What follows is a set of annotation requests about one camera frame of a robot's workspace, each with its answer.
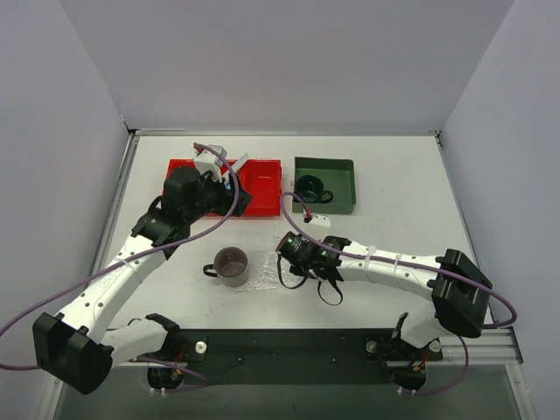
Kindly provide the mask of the dark green mug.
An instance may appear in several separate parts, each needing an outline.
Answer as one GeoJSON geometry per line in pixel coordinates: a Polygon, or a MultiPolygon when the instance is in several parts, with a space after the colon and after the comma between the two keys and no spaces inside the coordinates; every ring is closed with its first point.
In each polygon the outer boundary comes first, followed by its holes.
{"type": "Polygon", "coordinates": [[[294,193],[305,203],[327,204],[333,201],[333,192],[326,190],[323,181],[312,175],[297,179],[294,193]]]}

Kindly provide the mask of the mauve mug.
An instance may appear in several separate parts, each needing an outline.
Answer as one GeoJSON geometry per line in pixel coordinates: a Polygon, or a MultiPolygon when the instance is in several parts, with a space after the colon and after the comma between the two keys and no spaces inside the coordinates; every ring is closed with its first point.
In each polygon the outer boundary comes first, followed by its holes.
{"type": "Polygon", "coordinates": [[[202,271],[208,277],[219,279],[228,288],[238,288],[249,280],[249,259],[240,248],[226,247],[202,271]]]}

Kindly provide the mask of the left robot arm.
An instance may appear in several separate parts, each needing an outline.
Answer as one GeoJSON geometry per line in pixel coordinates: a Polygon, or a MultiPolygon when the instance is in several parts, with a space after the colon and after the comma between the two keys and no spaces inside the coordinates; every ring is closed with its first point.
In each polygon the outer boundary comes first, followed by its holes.
{"type": "Polygon", "coordinates": [[[208,214],[243,215],[251,195],[236,173],[227,180],[207,170],[182,166],[165,180],[163,192],[132,228],[101,276],[52,316],[32,325],[38,366],[83,395],[95,391],[112,368],[138,355],[169,360],[179,351],[179,327],[151,314],[138,325],[109,331],[109,324],[140,284],[168,261],[191,226],[208,214]]]}

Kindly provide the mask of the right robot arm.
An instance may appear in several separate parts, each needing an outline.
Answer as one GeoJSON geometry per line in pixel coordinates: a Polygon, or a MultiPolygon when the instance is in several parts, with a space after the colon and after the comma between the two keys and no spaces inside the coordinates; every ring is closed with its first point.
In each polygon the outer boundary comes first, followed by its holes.
{"type": "Polygon", "coordinates": [[[422,349],[442,336],[478,338],[483,330],[491,282],[462,252],[447,249],[443,256],[403,255],[327,236],[322,242],[287,233],[276,253],[290,264],[290,273],[316,278],[341,293],[342,282],[368,282],[424,298],[418,311],[397,320],[393,337],[422,349]]]}

